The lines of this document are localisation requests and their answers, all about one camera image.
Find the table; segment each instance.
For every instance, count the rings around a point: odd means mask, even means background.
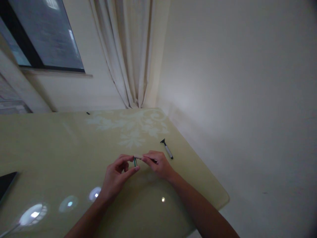
[[[19,172],[0,205],[0,234],[30,207],[40,207],[33,224],[19,226],[9,237],[63,237],[92,204],[106,167],[121,153],[163,151],[216,209],[229,202],[224,188],[159,108],[2,115],[0,132],[0,176]],[[160,143],[164,138],[173,160]],[[195,226],[176,192],[142,161],[138,165],[140,171],[106,212],[97,236],[188,236]]]

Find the black window frame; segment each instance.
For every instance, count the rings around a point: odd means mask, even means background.
[[[68,68],[59,66],[49,66],[44,65],[40,56],[36,52],[31,40],[29,39],[27,33],[25,32],[23,26],[21,25],[16,13],[14,12],[12,6],[8,0],[0,0],[0,17],[3,22],[11,32],[13,38],[16,40],[17,44],[21,48],[25,57],[29,61],[31,66],[20,65],[22,67],[36,68],[36,69],[52,69],[52,70],[62,70],[62,71],[74,71],[85,73],[84,69],[81,68]]]

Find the white floral design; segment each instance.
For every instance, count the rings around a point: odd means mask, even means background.
[[[92,113],[92,118],[87,119],[88,124],[98,125],[96,130],[109,130],[121,128],[119,145],[128,148],[139,147],[145,142],[143,133],[158,138],[158,134],[169,133],[167,125],[163,122],[166,115],[160,109],[142,109],[130,114],[131,109],[120,112],[118,120],[111,120],[101,115],[102,112]]]

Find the forearm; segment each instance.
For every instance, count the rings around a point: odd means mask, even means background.
[[[226,219],[189,183],[175,173],[168,179],[202,237],[239,237]]]
[[[91,237],[98,228],[110,202],[96,199],[65,238]]]

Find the wall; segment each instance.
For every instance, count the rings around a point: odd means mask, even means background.
[[[241,237],[315,225],[316,20],[308,1],[171,1],[157,106],[229,193]]]
[[[64,0],[65,9],[89,77],[26,75],[54,111],[124,109],[110,77],[88,0]]]

